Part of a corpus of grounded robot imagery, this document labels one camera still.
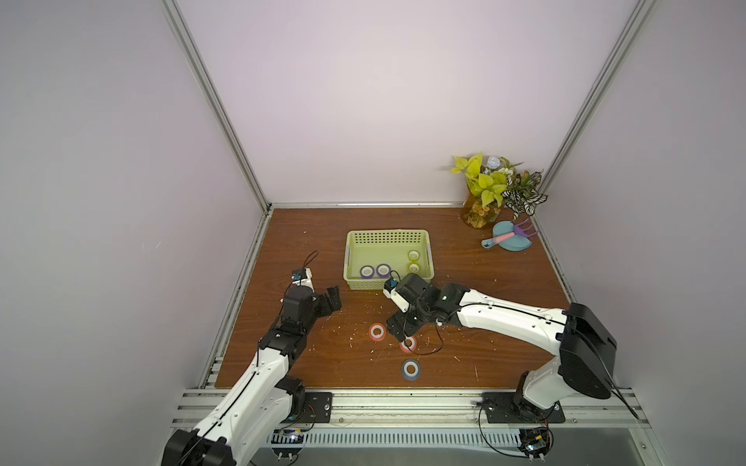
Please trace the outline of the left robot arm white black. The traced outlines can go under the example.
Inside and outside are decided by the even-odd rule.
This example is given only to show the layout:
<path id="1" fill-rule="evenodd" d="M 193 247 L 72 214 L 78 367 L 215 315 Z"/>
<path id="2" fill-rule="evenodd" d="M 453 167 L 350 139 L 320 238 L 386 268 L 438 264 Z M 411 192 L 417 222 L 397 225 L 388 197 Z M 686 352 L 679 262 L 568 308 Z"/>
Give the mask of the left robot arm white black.
<path id="1" fill-rule="evenodd" d="M 254 359 L 239 381 L 193 429 L 178 429 L 171 435 L 160 463 L 249 464 L 282 421 L 302 415 L 305 386 L 289 371 L 306 349 L 316 321 L 341 309 L 338 287 L 318 294 L 312 285 L 291 285 L 277 322 L 258 342 Z"/>

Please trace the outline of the green perforated storage basket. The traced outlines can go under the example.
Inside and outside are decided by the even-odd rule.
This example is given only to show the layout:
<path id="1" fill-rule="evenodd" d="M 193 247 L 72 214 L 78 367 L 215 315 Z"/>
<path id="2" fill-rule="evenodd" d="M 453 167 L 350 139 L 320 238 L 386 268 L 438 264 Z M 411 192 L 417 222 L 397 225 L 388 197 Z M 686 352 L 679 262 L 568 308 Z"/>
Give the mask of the green perforated storage basket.
<path id="1" fill-rule="evenodd" d="M 407 267 L 412 261 L 408 252 L 417 250 L 421 257 L 416 262 L 421 272 L 416 274 L 426 282 L 434 278 L 434 263 L 431 250 L 431 237 L 425 229 L 383 229 L 353 230 L 347 234 L 343 277 L 353 291 L 381 290 L 388 279 L 376 275 L 376 267 L 386 263 L 396 277 L 410 274 Z M 361 277 L 361 267 L 370 265 L 375 276 L 366 280 Z"/>

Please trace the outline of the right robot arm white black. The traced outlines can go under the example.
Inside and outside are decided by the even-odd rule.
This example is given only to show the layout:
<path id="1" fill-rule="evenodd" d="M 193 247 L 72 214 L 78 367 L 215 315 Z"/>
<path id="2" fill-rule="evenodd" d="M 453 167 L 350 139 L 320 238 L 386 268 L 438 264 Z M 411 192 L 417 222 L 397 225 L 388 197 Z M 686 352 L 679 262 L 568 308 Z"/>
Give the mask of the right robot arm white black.
<path id="1" fill-rule="evenodd" d="M 537 308 L 456 283 L 439 289 L 416 274 L 386 280 L 384 295 L 398 307 L 387 328 L 400 343 L 432 323 L 487 330 L 547 351 L 552 359 L 519 380 L 512 406 L 521 417 L 547 419 L 558 402 L 575 393 L 606 400 L 618 392 L 617 342 L 585 305 Z"/>

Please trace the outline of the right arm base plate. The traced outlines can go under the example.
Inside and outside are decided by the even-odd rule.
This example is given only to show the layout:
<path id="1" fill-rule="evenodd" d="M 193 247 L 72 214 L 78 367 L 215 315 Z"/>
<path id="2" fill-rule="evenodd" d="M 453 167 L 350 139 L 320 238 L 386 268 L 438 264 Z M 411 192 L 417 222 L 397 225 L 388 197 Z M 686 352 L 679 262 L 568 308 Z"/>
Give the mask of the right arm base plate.
<path id="1" fill-rule="evenodd" d="M 528 403 L 516 403 L 514 392 L 492 391 L 483 392 L 481 407 L 486 413 L 488 423 L 517 424 L 517 423 L 565 423 L 563 408 L 557 403 L 553 408 L 542 410 L 532 407 Z"/>

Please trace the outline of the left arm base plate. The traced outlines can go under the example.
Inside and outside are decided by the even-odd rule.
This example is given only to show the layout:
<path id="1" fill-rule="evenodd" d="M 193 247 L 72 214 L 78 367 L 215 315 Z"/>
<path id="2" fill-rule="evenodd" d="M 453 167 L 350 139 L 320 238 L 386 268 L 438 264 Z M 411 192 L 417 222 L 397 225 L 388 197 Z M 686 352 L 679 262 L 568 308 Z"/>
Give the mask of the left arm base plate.
<path id="1" fill-rule="evenodd" d="M 286 422 L 327 424 L 331 420 L 332 407 L 332 392 L 311 391 L 295 394 L 293 403 L 291 403 L 291 413 L 286 418 Z"/>

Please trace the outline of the purple tape roll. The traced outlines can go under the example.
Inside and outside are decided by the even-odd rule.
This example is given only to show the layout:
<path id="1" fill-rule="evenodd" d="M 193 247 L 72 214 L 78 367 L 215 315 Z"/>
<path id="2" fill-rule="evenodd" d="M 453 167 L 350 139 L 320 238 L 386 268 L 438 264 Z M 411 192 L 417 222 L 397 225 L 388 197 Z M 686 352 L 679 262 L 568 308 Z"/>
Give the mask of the purple tape roll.
<path id="1" fill-rule="evenodd" d="M 365 265 L 359 270 L 363 279 L 369 280 L 375 276 L 375 269 L 370 265 Z"/>
<path id="2" fill-rule="evenodd" d="M 382 279 L 388 279 L 392 274 L 392 268 L 386 263 L 379 264 L 376 267 L 376 275 Z"/>

